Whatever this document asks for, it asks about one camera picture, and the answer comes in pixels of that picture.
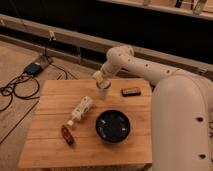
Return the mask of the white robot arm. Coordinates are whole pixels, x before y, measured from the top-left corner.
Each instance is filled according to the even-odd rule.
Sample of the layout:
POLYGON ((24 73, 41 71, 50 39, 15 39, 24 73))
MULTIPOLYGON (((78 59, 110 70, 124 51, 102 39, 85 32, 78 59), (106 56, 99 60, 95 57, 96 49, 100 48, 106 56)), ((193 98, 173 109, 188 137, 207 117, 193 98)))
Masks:
POLYGON ((106 53, 107 61, 93 78, 98 88, 125 69, 154 86, 151 98, 152 171, 213 171, 209 115, 213 81, 192 72, 143 60, 130 46, 106 53))

